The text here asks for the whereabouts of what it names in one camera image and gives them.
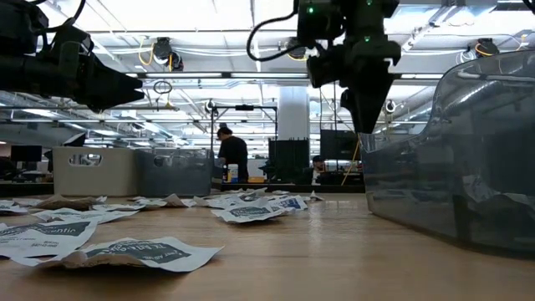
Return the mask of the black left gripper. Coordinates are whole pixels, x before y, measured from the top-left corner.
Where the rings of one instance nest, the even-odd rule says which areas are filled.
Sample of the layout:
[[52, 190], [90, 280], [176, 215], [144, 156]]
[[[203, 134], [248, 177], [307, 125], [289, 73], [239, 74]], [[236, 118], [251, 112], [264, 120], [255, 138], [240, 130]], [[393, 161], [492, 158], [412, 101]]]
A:
[[92, 43], [56, 43], [35, 56], [20, 44], [1, 43], [1, 89], [81, 100], [93, 112], [143, 99], [143, 83], [104, 65]]

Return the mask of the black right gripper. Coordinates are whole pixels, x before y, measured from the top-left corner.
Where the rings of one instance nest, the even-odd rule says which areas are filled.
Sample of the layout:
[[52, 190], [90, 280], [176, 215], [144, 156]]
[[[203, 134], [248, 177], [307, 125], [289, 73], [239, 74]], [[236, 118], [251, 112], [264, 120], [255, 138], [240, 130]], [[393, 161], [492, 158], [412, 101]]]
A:
[[347, 35], [346, 45], [346, 83], [355, 84], [355, 99], [354, 92], [346, 89], [340, 96], [340, 106], [352, 114], [356, 105], [355, 130], [371, 134], [394, 80], [390, 64], [400, 61], [401, 46], [386, 35]]

